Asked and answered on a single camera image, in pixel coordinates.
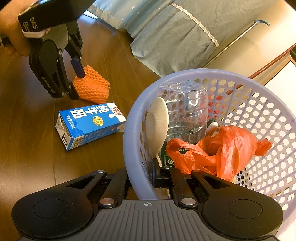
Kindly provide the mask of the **person's hand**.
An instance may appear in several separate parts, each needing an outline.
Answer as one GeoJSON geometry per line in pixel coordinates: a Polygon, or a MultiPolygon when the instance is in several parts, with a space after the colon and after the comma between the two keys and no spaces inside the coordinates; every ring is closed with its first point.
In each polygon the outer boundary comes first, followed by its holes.
{"type": "Polygon", "coordinates": [[[30,46],[23,35],[18,16],[35,2],[34,0],[1,1],[1,33],[11,41],[11,44],[4,47],[8,55],[29,56],[30,46]]]}

